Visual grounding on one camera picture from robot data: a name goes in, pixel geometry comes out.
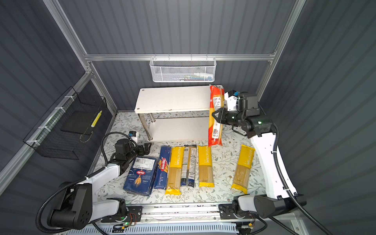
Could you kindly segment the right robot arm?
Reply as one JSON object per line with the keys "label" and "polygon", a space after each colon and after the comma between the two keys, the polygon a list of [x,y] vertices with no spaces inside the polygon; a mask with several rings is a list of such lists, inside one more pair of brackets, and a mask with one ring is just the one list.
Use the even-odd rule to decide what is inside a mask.
{"label": "right robot arm", "polygon": [[250,139],[265,179],[265,194],[246,193],[233,199],[230,210],[234,215],[243,217],[246,212],[255,212],[261,218],[272,218],[296,209],[304,211],[306,199],[290,181],[280,155],[278,127],[265,114],[256,96],[234,90],[212,95],[210,119],[214,124],[210,137],[218,137],[222,125],[231,126],[233,131],[237,127],[242,129],[239,134]]}

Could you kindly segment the red spaghetti bag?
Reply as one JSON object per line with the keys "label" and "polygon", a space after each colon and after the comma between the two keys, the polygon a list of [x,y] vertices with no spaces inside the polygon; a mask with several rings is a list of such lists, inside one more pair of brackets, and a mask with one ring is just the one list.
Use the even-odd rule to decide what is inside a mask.
{"label": "red spaghetti bag", "polygon": [[224,89],[222,86],[210,86],[209,134],[208,145],[222,146],[222,124],[220,111],[224,108]]}

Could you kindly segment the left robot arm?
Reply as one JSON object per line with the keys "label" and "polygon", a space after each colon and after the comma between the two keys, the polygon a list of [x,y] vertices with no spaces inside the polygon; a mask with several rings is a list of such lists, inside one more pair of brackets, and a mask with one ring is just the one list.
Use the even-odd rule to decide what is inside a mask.
{"label": "left robot arm", "polygon": [[107,165],[77,183],[61,184],[59,193],[50,200],[54,203],[47,218],[47,225],[62,230],[83,229],[87,224],[106,217],[113,221],[126,221],[130,214],[125,200],[109,198],[95,201],[95,192],[108,182],[123,175],[138,156],[150,153],[152,144],[138,145],[130,139],[118,140],[115,152]]}

